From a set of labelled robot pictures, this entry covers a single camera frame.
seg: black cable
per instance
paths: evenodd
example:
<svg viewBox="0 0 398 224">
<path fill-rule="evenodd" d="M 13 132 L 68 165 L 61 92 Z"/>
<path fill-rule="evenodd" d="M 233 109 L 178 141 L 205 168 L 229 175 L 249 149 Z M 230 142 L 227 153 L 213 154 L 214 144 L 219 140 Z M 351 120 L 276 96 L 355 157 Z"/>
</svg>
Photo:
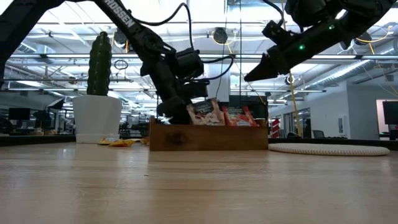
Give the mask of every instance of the black cable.
<svg viewBox="0 0 398 224">
<path fill-rule="evenodd" d="M 225 26 L 224 26 L 224 30 L 225 30 L 225 32 L 226 32 L 226 24 L 227 24 L 227 16 L 225 17 Z M 223 44 L 223 54 L 222 54 L 222 57 L 221 58 L 223 58 L 224 57 L 224 52 L 225 52 L 225 44 Z M 230 68 L 232 67 L 232 64 L 234 63 L 234 58 L 231 56 L 231 64 L 229 65 L 229 67 L 225 70 L 225 72 L 223 72 L 223 73 L 221 73 L 220 75 L 218 75 L 218 76 L 216 76 L 216 77 L 213 77 L 213 79 L 216 79 L 216 78 L 220 78 L 220 82 L 218 82 L 218 87 L 217 87 L 217 91 L 216 91 L 216 99 L 217 99 L 217 97 L 218 97 L 218 90 L 220 90 L 220 86 L 221 86 L 221 77 L 223 76 L 223 75 L 225 75 L 229 70 L 230 70 Z M 224 60 L 222 60 L 222 63 L 221 63 L 221 71 L 223 71 L 223 65 L 224 65 Z"/>
<path fill-rule="evenodd" d="M 119 82 L 119 79 L 118 79 L 119 72 L 120 72 L 121 70 L 127 69 L 127 68 L 129 67 L 129 64 L 128 64 L 125 60 L 119 59 L 119 60 L 117 60 L 117 61 L 115 61 L 115 62 L 113 63 L 113 66 L 114 66 L 117 70 L 119 70 L 119 71 L 115 74 L 115 75 L 116 75 L 116 82 Z"/>
<path fill-rule="evenodd" d="M 219 61 L 225 60 L 227 58 L 234 58 L 234 57 L 232 55 L 228 55 L 228 56 L 221 57 L 221 58 L 218 58 L 218 59 L 214 59 L 214 60 L 210 60 L 210 61 L 202 61 L 202 62 L 203 63 L 215 63 L 215 62 L 219 62 Z"/>
<path fill-rule="evenodd" d="M 201 78 L 201 79 L 192 79 L 192 80 L 187 80 L 186 82 L 204 82 L 207 81 L 207 83 L 209 83 L 210 80 L 216 80 L 217 78 L 221 78 L 223 75 L 225 75 L 232 67 L 233 63 L 234 63 L 234 57 L 232 55 L 228 55 L 222 58 L 218 58 L 216 59 L 216 61 L 223 61 L 224 59 L 230 58 L 231 59 L 231 63 L 229 64 L 228 68 L 223 71 L 221 74 L 215 76 L 215 77 L 211 77 L 211 78 Z"/>
<path fill-rule="evenodd" d="M 241 0 L 239 0 L 239 13 L 240 15 L 242 14 L 242 4 L 241 4 Z M 242 68 L 242 17 L 240 17 L 239 20 L 239 25 L 240 25 L 240 35 L 241 35 L 241 49 L 240 49 L 240 53 L 241 53 L 241 60 L 240 60 L 240 68 Z M 242 106 L 242 70 L 240 70 L 239 72 L 239 105 Z"/>
<path fill-rule="evenodd" d="M 284 23 L 284 20 L 285 20 L 284 13 L 282 12 L 282 10 L 280 10 L 280 8 L 277 5 L 275 5 L 274 3 L 270 2 L 269 0 L 262 0 L 262 1 L 264 1 L 266 4 L 270 5 L 271 7 L 276 9 L 276 11 L 279 12 L 279 14 L 280 14 L 282 19 L 278 22 L 278 26 L 281 26 Z"/>
<path fill-rule="evenodd" d="M 123 60 L 123 59 L 119 59 L 117 61 L 115 61 L 113 63 L 113 66 L 117 69 L 117 70 L 124 70 L 127 69 L 129 67 L 129 64 Z"/>
<path fill-rule="evenodd" d="M 187 4 L 185 4 L 185 3 L 181 3 L 181 4 L 177 7 L 177 9 L 173 12 L 173 14 L 172 14 L 170 17 L 168 17 L 167 19 L 163 20 L 163 21 L 160 21 L 160 22 L 146 22 L 146 21 L 142 21 L 142 20 L 137 19 L 137 18 L 135 18 L 135 20 L 136 20 L 137 22 L 140 22 L 140 23 L 145 24 L 145 25 L 148 25 L 148 26 L 161 26 L 161 25 L 167 23 L 168 21 L 172 20 L 172 19 L 175 17 L 175 15 L 177 15 L 178 11 L 181 9 L 182 6 L 185 7 L 185 9 L 187 10 L 187 14 L 188 14 L 188 25 L 189 25 L 189 41 L 190 41 L 190 44 L 191 44 L 191 48 L 193 48 L 191 12 L 190 12 L 190 10 L 189 10 L 189 7 L 188 7 Z"/>
</svg>

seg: wooden table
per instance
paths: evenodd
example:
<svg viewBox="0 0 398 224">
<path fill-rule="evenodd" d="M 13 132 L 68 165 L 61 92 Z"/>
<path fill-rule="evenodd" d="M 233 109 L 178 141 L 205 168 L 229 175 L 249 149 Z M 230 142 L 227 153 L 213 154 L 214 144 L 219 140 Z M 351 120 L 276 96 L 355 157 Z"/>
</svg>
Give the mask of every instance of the wooden table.
<svg viewBox="0 0 398 224">
<path fill-rule="evenodd" d="M 397 223 L 398 152 L 0 147 L 1 223 Z"/>
</svg>

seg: yellow wrapper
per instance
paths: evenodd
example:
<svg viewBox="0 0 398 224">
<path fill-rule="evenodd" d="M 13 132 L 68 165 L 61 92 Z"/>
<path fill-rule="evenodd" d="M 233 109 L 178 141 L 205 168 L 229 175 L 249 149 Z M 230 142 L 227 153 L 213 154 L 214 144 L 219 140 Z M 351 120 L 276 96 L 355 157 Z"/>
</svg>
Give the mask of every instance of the yellow wrapper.
<svg viewBox="0 0 398 224">
<path fill-rule="evenodd" d="M 112 142 L 111 144 L 109 144 L 109 146 L 111 146 L 111 147 L 130 147 L 134 144 L 134 142 L 135 141 L 132 139 L 126 139 L 126 140 L 120 139 L 116 142 Z"/>
<path fill-rule="evenodd" d="M 107 146 L 115 141 L 118 141 L 118 139 L 116 139 L 116 138 L 101 138 L 101 140 L 99 140 L 98 144 L 102 145 L 102 146 Z"/>
<path fill-rule="evenodd" d="M 148 144 L 149 144 L 149 138 L 148 138 L 148 137 L 142 138 L 142 139 L 140 139 L 139 141 L 140 141 L 141 143 L 145 144 L 145 145 L 148 145 Z"/>
</svg>

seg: wooden tray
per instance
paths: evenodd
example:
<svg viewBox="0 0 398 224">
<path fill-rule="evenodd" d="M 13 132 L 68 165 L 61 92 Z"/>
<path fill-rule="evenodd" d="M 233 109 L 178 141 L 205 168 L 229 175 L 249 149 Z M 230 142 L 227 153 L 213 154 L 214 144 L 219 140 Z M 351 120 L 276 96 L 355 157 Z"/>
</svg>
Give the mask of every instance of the wooden tray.
<svg viewBox="0 0 398 224">
<path fill-rule="evenodd" d="M 254 127 L 166 125 L 150 119 L 151 151 L 266 150 L 267 129 Z"/>
</svg>

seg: fluorescent light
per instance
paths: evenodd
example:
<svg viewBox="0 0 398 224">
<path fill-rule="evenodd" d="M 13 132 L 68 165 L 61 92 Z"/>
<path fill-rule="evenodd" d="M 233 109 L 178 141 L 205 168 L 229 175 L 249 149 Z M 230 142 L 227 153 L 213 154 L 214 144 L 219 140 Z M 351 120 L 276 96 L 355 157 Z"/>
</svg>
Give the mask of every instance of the fluorescent light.
<svg viewBox="0 0 398 224">
<path fill-rule="evenodd" d="M 33 81 L 17 81 L 18 83 L 24 84 L 24 85 L 29 85 L 29 86 L 34 86 L 34 87 L 47 87 L 44 84 L 38 83 L 38 82 L 33 82 Z"/>
<path fill-rule="evenodd" d="M 12 54 L 10 58 L 41 58 L 39 54 Z"/>
<path fill-rule="evenodd" d="M 119 99 L 119 94 L 115 93 L 114 91 L 108 91 L 108 96 Z"/>
<path fill-rule="evenodd" d="M 245 54 L 245 55 L 236 55 L 236 58 L 255 58 L 255 59 L 261 59 L 262 54 Z"/>
<path fill-rule="evenodd" d="M 89 54 L 47 54 L 48 58 L 90 58 Z"/>
<path fill-rule="evenodd" d="M 142 88 L 123 88 L 123 89 L 112 89 L 113 91 L 150 91 L 150 92 L 156 92 L 155 89 L 142 89 Z"/>
<path fill-rule="evenodd" d="M 74 91 L 74 89 L 71 88 L 65 88 L 65 89 L 43 89 L 44 91 Z"/>
<path fill-rule="evenodd" d="M 324 93 L 326 90 L 294 90 L 295 93 Z"/>
<path fill-rule="evenodd" d="M 146 107 L 146 108 L 156 108 L 157 103 L 141 103 L 140 105 Z"/>
<path fill-rule="evenodd" d="M 62 95 L 61 93 L 57 93 L 57 92 L 54 92 L 54 91 L 50 91 L 52 94 L 54 94 L 54 95 L 57 95 L 57 96 L 62 96 L 62 97 L 64 97 L 64 95 Z"/>
<path fill-rule="evenodd" d="M 269 106 L 287 106 L 287 103 L 269 103 Z"/>
<path fill-rule="evenodd" d="M 389 52 L 391 52 L 391 50 L 381 52 L 381 54 L 387 54 Z M 362 59 L 392 60 L 392 59 L 398 59 L 398 55 L 364 55 L 362 56 Z"/>
<path fill-rule="evenodd" d="M 344 15 L 344 13 L 346 13 L 346 10 L 345 10 L 345 9 L 341 10 L 341 11 L 337 14 L 336 19 L 340 19 L 340 18 Z"/>
<path fill-rule="evenodd" d="M 231 92 L 239 92 L 239 89 L 231 89 Z M 255 89 L 255 90 L 241 90 L 241 92 L 270 92 L 270 93 L 287 93 L 290 90 L 266 90 L 266 89 Z"/>
<path fill-rule="evenodd" d="M 9 88 L 6 89 L 9 91 L 39 91 L 40 89 L 36 89 L 36 88 Z"/>
<path fill-rule="evenodd" d="M 112 54 L 113 58 L 139 58 L 137 54 Z"/>
<path fill-rule="evenodd" d="M 355 55 L 314 55 L 312 59 L 354 59 Z"/>
<path fill-rule="evenodd" d="M 222 55 L 222 54 L 200 54 L 199 55 L 201 58 L 222 58 L 227 55 Z"/>
</svg>

